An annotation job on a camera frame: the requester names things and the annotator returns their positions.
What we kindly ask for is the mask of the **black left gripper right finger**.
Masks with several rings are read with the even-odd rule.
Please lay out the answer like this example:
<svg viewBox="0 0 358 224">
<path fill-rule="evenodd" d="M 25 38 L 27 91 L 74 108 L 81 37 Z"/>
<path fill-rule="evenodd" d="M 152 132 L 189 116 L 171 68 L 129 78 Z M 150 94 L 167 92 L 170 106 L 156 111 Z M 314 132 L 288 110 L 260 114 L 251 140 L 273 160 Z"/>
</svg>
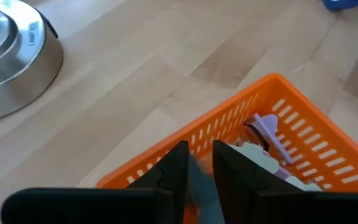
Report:
<svg viewBox="0 0 358 224">
<path fill-rule="evenodd" d="M 213 175 L 226 224 L 252 224 L 260 193 L 301 192 L 220 140 L 213 141 Z"/>
</svg>

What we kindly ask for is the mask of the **light blue staple remover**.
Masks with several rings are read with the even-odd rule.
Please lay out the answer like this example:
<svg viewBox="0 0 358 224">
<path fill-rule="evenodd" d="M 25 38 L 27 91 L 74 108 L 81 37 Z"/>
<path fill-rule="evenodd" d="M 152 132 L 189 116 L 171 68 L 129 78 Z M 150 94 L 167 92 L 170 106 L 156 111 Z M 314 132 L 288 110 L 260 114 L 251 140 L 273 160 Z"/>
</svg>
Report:
<svg viewBox="0 0 358 224">
<path fill-rule="evenodd" d="M 188 158 L 188 189 L 197 210 L 198 224 L 225 224 L 214 178 L 192 155 Z"/>
</svg>

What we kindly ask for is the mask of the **purple staple remover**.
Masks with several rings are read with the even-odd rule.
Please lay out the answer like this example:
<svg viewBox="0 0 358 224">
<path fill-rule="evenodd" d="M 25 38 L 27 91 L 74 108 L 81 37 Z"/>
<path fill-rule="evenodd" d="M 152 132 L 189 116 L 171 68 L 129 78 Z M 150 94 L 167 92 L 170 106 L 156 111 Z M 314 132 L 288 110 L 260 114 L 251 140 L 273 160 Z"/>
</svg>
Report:
<svg viewBox="0 0 358 224">
<path fill-rule="evenodd" d="M 244 127 L 247 141 L 262 148 L 262 155 L 257 156 L 255 163 L 283 180 L 291 177 L 284 166 L 293 164 L 294 160 L 275 135 L 278 128 L 277 116 L 260 116 L 256 113 L 244 122 Z"/>
</svg>

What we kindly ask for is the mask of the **orange plastic mesh basket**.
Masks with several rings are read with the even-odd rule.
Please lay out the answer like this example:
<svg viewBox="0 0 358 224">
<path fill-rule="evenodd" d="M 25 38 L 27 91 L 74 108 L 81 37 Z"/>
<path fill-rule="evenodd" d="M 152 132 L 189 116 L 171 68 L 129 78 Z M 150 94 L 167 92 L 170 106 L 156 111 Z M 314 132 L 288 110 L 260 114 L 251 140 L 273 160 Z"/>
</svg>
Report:
<svg viewBox="0 0 358 224">
<path fill-rule="evenodd" d="M 284 168 L 322 191 L 260 193 L 252 224 L 358 224 L 358 145 L 279 74 L 267 75 L 105 175 L 97 183 L 106 198 L 95 220 L 138 224 L 142 212 L 138 203 L 148 202 L 152 192 L 127 186 L 180 141 L 188 142 L 189 155 L 214 178 L 213 141 L 230 146 L 247 143 L 244 122 L 256 113 L 277 116 L 275 135 L 294 160 Z M 187 187 L 183 224 L 197 223 Z"/>
</svg>

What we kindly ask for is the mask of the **white shade silver table lamp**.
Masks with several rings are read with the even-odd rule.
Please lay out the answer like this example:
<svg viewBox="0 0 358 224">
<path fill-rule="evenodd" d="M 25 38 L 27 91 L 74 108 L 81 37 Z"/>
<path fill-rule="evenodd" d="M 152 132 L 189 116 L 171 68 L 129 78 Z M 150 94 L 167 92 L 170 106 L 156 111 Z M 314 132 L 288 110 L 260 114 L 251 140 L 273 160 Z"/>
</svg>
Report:
<svg viewBox="0 0 358 224">
<path fill-rule="evenodd" d="M 50 21 L 21 0 L 0 0 L 0 117 L 31 104 L 63 65 Z"/>
</svg>

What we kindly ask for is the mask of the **blue tape roll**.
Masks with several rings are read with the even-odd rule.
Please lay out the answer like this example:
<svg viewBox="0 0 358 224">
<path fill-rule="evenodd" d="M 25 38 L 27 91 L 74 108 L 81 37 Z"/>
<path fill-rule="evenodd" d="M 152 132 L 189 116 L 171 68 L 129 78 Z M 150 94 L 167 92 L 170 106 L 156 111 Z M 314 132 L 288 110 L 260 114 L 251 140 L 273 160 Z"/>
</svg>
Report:
<svg viewBox="0 0 358 224">
<path fill-rule="evenodd" d="M 322 0 L 324 6 L 330 11 L 352 9 L 358 6 L 358 0 Z"/>
</svg>

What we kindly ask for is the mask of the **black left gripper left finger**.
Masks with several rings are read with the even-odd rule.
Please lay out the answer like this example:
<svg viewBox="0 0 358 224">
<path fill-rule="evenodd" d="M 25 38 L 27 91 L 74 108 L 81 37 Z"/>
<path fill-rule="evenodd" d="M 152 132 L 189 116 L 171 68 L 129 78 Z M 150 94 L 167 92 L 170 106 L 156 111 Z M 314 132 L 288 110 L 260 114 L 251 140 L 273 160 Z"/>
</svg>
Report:
<svg viewBox="0 0 358 224">
<path fill-rule="evenodd" d="M 142 206 L 138 224 L 183 224 L 188 163 L 188 142 L 180 141 L 149 171 L 127 186 L 152 192 L 148 202 L 138 203 Z"/>
</svg>

